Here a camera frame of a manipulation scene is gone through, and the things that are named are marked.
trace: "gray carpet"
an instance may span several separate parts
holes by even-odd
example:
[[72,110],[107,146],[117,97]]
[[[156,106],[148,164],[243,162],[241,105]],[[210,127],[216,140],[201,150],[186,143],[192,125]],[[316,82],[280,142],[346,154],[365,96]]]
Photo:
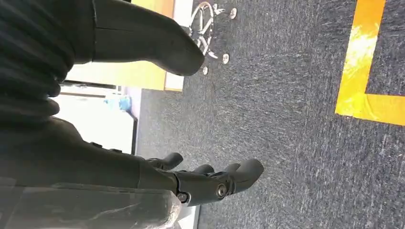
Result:
[[[405,229],[405,127],[334,113],[355,1],[219,0],[210,73],[143,91],[138,154],[180,167],[255,157],[250,190],[201,208],[199,229]],[[388,0],[367,88],[405,95],[405,0]]]

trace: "metal screw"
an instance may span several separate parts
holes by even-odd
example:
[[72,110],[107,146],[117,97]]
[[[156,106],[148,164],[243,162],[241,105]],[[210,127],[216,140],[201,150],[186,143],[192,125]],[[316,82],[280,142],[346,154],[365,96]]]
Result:
[[229,14],[229,18],[230,18],[230,19],[235,19],[237,13],[238,13],[238,9],[237,9],[237,8],[233,8],[233,9],[231,10],[231,13]]
[[204,75],[208,74],[208,67],[207,67],[207,66],[203,67],[202,73],[203,73]]
[[224,54],[222,56],[222,63],[227,64],[229,62],[229,54]]
[[218,185],[216,194],[219,198],[222,198],[226,195],[227,191],[228,189],[226,188],[226,186],[224,184],[220,184]]
[[179,193],[177,195],[177,198],[180,200],[180,202],[186,202],[187,201],[187,194],[186,193]]

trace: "robotic hand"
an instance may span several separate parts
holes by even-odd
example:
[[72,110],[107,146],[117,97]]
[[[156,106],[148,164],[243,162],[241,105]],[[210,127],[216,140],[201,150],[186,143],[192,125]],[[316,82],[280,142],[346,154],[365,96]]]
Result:
[[[52,117],[59,107],[48,97],[59,94],[75,63],[146,60],[196,73],[204,56],[172,19],[122,0],[0,0],[0,15],[0,183],[169,190],[193,206],[244,191],[262,174],[254,159],[216,173],[208,165],[169,171],[179,154],[145,160],[103,149]],[[0,228],[19,192],[0,199]]]

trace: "wooden desk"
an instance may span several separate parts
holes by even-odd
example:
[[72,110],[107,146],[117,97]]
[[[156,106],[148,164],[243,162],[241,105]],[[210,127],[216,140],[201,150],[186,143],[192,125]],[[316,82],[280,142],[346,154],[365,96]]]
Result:
[[[132,0],[133,4],[173,17],[174,0]],[[67,80],[164,90],[166,71],[150,62],[78,64]]]

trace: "yellow tape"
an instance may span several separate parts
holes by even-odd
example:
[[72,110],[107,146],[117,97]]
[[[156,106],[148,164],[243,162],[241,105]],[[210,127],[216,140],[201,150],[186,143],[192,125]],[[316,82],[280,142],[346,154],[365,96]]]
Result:
[[366,94],[385,0],[357,0],[335,113],[405,125],[405,97]]

